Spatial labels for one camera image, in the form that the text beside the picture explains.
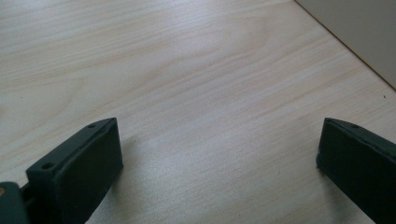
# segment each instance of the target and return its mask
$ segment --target wooden table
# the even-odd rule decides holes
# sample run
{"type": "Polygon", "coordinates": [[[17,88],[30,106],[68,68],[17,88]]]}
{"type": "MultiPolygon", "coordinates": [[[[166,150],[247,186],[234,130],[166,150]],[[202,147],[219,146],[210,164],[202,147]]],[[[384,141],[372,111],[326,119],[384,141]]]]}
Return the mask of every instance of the wooden table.
{"type": "Polygon", "coordinates": [[[396,140],[396,93],[291,0],[0,6],[0,179],[119,121],[89,223],[372,223],[315,164],[325,117],[396,140]]]}

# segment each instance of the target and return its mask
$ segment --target wood grain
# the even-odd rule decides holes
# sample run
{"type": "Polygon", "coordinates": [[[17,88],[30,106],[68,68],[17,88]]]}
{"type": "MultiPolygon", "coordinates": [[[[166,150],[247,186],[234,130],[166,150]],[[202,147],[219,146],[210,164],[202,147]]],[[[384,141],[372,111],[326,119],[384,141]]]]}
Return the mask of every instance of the wood grain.
{"type": "Polygon", "coordinates": [[[89,223],[373,223],[315,165],[325,117],[396,140],[396,93],[291,0],[3,1],[0,179],[117,117],[89,223]]]}

